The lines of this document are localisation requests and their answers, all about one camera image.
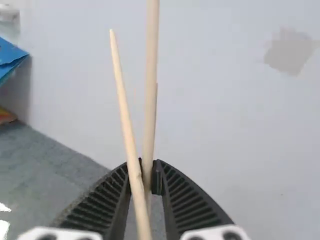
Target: gray floor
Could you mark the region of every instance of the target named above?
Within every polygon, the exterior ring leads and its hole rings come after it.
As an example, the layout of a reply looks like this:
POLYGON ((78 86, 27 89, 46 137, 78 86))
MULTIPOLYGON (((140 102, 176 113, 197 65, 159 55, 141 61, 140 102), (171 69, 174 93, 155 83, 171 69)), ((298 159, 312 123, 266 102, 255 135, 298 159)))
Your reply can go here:
MULTIPOLYGON (((16 239, 33 226, 49 225, 108 171, 19 122, 0 125, 0 203, 11 209, 0 211, 0 223, 10 224, 7 240, 16 239)), ((151 216, 154 239, 166 238, 163 218, 161 199, 154 197, 151 216)), ((125 238, 136 239, 132 206, 125 238)))

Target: blue object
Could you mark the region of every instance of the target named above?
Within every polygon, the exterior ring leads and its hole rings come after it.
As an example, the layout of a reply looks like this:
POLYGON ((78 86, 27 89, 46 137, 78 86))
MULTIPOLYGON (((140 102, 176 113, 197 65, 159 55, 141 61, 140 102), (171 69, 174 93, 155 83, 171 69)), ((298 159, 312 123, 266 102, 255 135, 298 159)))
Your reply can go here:
POLYGON ((29 53, 0 37, 0 87, 29 53))

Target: wooden stick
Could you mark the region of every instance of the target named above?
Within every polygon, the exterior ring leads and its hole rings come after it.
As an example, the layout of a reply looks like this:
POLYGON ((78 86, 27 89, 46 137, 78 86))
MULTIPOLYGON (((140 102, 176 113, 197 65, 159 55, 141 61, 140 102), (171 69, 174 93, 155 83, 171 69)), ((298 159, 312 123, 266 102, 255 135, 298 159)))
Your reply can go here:
POLYGON ((127 158, 126 162, 129 174, 129 182, 135 210, 138 239, 151 240, 151 227, 145 199, 141 168, 138 161, 136 143, 132 131, 132 123, 129 114, 125 85, 122 78, 122 69, 120 64, 116 36, 112 29, 110 29, 110 46, 114 78, 116 82, 116 89, 120 108, 122 133, 127 158))
POLYGON ((146 204, 150 213, 151 172, 155 149, 157 111, 157 62, 159 35, 159 0, 147 0, 146 14, 146 80, 142 147, 142 174, 146 204))

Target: orange object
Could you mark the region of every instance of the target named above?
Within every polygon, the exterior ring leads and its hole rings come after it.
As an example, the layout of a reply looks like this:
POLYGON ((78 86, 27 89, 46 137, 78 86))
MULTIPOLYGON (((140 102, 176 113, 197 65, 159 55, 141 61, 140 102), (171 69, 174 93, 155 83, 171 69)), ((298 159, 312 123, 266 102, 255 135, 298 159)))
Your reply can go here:
POLYGON ((8 112, 0 106, 0 125, 3 123, 13 122, 16 119, 17 117, 14 114, 8 112))

